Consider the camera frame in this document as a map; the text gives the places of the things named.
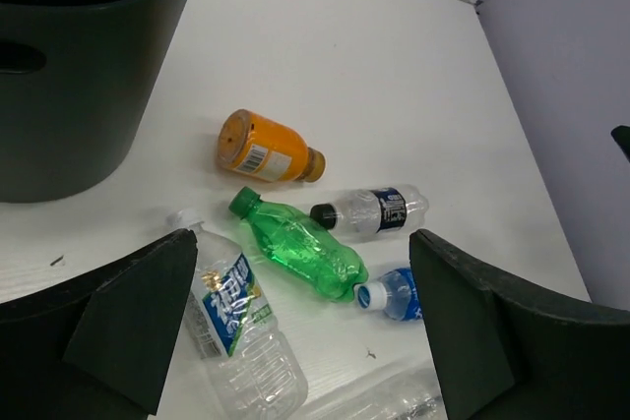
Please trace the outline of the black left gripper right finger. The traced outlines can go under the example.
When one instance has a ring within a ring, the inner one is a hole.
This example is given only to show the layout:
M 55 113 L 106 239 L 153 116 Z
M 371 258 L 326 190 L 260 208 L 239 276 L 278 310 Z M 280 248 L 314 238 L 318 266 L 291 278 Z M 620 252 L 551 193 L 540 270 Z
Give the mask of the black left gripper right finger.
M 437 234 L 409 260 L 451 419 L 626 419 L 629 314 L 485 263 Z

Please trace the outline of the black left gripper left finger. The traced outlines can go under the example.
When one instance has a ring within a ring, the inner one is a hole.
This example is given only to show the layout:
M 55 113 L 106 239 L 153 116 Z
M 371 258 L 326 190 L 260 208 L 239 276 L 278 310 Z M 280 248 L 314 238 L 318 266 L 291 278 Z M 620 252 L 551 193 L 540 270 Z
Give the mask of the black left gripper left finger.
M 1 306 L 4 419 L 146 419 L 158 411 L 198 255 L 176 230 Z

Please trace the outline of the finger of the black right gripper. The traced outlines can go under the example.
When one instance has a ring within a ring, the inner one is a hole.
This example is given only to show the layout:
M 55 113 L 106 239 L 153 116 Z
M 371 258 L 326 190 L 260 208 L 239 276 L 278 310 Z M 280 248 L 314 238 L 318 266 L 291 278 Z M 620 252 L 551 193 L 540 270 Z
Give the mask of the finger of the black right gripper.
M 610 135 L 627 160 L 630 160 L 630 127 L 627 125 L 616 126 L 611 130 Z

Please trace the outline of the clear crushed label-less bottle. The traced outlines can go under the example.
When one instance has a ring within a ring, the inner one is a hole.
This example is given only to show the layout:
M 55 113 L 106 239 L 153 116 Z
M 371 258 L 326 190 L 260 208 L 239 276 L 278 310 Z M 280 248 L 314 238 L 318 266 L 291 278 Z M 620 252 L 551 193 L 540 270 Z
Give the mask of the clear crushed label-less bottle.
M 446 419 L 434 370 L 373 372 L 301 407 L 294 419 Z

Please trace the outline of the clear bottle blue-green label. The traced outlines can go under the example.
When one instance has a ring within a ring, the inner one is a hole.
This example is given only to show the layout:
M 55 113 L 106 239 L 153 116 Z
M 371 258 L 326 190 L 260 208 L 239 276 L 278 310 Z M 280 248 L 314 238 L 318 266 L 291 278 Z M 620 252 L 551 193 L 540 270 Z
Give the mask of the clear bottle blue-green label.
M 287 419 L 308 382 L 240 245 L 204 228 L 194 210 L 166 219 L 197 239 L 184 325 L 230 419 Z

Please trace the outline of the orange juice bottle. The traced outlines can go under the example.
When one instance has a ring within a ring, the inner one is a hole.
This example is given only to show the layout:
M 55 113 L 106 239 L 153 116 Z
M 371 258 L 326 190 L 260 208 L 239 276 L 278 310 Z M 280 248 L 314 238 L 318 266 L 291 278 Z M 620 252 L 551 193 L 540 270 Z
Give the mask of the orange juice bottle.
M 217 142 L 220 167 L 265 182 L 319 180 L 326 158 L 296 131 L 250 110 L 234 111 Z

